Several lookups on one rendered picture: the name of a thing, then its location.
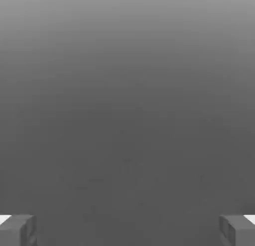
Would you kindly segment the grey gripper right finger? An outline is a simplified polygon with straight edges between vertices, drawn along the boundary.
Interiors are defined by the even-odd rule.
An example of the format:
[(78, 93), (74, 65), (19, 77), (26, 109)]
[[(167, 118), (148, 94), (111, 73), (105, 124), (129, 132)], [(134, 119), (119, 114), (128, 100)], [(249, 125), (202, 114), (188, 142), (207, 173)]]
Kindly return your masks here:
[(222, 246), (255, 246), (255, 215), (220, 215)]

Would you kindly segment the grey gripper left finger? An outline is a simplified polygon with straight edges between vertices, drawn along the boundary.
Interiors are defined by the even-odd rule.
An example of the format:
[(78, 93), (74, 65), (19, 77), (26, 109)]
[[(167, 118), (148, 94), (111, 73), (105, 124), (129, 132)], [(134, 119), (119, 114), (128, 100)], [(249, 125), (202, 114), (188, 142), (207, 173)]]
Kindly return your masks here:
[(0, 215), (0, 246), (37, 246), (34, 215)]

